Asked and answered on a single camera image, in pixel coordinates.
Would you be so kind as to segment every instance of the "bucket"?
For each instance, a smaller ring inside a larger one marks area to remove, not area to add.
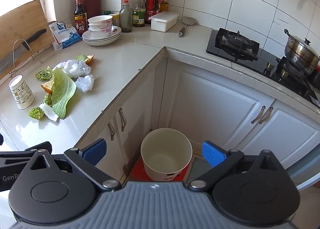
[[[144,169],[152,180],[170,181],[191,161],[192,147],[183,133],[160,128],[143,139],[141,156]]]

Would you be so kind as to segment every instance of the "wooden cutting board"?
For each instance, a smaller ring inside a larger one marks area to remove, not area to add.
[[[12,46],[17,39],[26,40],[38,30],[46,28],[47,32],[29,44],[33,52],[36,53],[54,41],[40,0],[31,1],[0,16],[0,26],[0,59],[12,52]],[[18,41],[14,48],[17,49],[21,43],[22,41]],[[20,59],[15,61],[15,65],[17,66],[25,61],[31,55],[31,51],[26,52]],[[13,65],[9,66],[4,73],[0,74],[0,79],[12,69]]]

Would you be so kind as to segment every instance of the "stacked plates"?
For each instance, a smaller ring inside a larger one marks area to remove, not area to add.
[[[88,43],[91,46],[102,46],[110,44],[114,41],[116,41],[121,35],[121,28],[117,26],[112,27],[112,31],[108,37],[101,38],[101,39],[95,39],[92,37],[92,33],[90,30],[86,31],[82,35],[82,39],[85,43]]]

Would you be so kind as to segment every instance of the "lid handle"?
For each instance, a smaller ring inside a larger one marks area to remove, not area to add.
[[[290,37],[289,31],[287,29],[284,29],[284,33]]]
[[[307,38],[304,38],[305,39],[305,43],[307,44],[307,45],[310,45],[310,41],[309,40],[307,40]]]

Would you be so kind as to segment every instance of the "stacked bowls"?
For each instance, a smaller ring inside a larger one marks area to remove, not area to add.
[[[121,28],[112,25],[111,15],[100,15],[88,20],[89,30],[83,35],[84,42],[92,46],[102,46],[116,41],[120,34]]]

